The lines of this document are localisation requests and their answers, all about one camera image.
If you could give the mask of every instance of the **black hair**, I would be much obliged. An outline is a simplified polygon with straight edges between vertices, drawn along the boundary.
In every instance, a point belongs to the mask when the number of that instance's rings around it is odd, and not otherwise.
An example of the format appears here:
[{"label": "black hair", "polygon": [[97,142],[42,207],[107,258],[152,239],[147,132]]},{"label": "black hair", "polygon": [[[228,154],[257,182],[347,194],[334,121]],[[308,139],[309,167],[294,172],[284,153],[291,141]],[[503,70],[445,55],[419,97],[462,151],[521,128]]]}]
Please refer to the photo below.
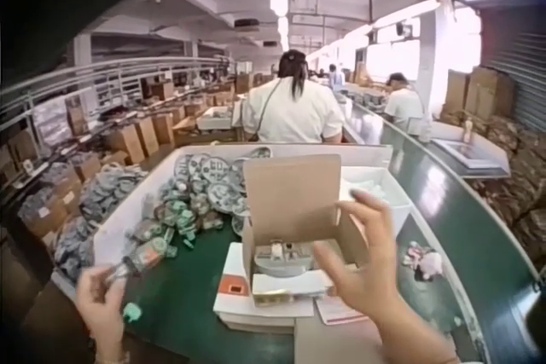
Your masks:
[{"label": "black hair", "polygon": [[279,78],[292,77],[292,98],[295,100],[304,92],[307,78],[307,60],[305,54],[291,49],[284,53],[279,62]]},{"label": "black hair", "polygon": [[394,72],[389,76],[389,79],[386,81],[386,85],[391,85],[393,81],[399,81],[400,83],[407,84],[408,79],[401,72]]}]

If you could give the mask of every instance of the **hand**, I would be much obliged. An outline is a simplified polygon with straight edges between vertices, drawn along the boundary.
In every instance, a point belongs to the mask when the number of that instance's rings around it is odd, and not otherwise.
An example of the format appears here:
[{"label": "hand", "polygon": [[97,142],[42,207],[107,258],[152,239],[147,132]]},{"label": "hand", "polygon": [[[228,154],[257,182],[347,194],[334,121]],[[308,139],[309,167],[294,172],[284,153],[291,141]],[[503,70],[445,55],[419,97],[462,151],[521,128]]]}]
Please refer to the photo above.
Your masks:
[{"label": "hand", "polygon": [[341,201],[337,206],[363,225],[369,264],[364,269],[350,271],[325,242],[314,244],[315,259],[345,304],[374,320],[400,301],[391,214],[386,204],[369,194],[353,191],[351,195],[356,202]]},{"label": "hand", "polygon": [[104,278],[111,267],[102,266],[82,272],[76,287],[76,307],[96,341],[97,354],[107,361],[123,357],[121,341],[124,322],[120,308],[125,293],[125,281],[116,280],[109,289]]}]

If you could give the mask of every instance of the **bracelet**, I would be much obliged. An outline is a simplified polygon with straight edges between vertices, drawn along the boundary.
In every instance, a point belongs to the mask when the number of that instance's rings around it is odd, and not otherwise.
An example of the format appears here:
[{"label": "bracelet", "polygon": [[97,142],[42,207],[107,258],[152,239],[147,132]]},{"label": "bracelet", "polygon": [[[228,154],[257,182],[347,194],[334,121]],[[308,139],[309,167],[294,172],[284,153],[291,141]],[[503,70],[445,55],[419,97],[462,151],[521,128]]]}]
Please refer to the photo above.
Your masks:
[{"label": "bracelet", "polygon": [[102,360],[98,355],[95,357],[95,364],[129,364],[130,362],[129,351],[125,352],[125,358],[121,361]]}]

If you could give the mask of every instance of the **workbench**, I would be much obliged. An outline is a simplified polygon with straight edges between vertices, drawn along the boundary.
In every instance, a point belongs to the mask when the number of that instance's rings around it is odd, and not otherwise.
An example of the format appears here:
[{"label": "workbench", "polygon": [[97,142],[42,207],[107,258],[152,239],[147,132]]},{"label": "workbench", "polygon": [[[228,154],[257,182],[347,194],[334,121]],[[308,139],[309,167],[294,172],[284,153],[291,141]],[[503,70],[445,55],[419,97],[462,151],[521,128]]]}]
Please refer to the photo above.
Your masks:
[{"label": "workbench", "polygon": [[[398,256],[412,240],[440,246],[456,271],[456,278],[450,277],[449,282],[437,278],[424,286],[410,280],[406,268],[399,266],[398,287],[404,299],[444,332],[454,326],[455,317],[465,316],[468,330],[474,337],[478,334],[482,360],[535,362],[537,352],[526,342],[525,323],[518,310],[522,294],[530,291],[536,279],[528,258],[504,231],[506,227],[448,166],[391,127],[379,127],[378,135],[369,135],[362,127],[369,121],[382,120],[364,121],[363,111],[355,106],[347,126],[362,141],[369,142],[371,137],[375,143],[394,146],[389,171],[415,204],[416,214],[408,218],[398,236]],[[212,312],[228,246],[236,240],[226,226],[200,238],[193,251],[181,249],[175,259],[131,283],[126,301],[140,305],[143,314],[127,330],[198,362],[293,362],[291,336],[234,332]],[[458,283],[455,291],[454,282]],[[468,357],[472,354],[475,351],[469,351]]]}]

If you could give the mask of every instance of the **bag strap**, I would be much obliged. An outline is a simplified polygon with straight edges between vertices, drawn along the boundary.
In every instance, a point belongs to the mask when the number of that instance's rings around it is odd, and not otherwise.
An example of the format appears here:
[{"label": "bag strap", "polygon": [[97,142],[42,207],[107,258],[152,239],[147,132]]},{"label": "bag strap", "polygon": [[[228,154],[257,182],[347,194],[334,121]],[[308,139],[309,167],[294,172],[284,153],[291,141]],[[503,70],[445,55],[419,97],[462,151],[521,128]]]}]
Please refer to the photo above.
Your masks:
[{"label": "bag strap", "polygon": [[265,100],[264,108],[262,108],[262,113],[259,116],[258,128],[256,128],[256,132],[254,132],[254,134],[250,137],[251,140],[258,137],[258,133],[260,129],[262,128],[262,122],[264,121],[265,109],[267,108],[267,105],[269,104],[270,99],[273,96],[273,93],[275,93],[276,89],[281,84],[281,81],[282,81],[282,78],[279,78],[279,81],[277,82],[273,90],[270,92],[270,94],[267,96],[267,100]]}]

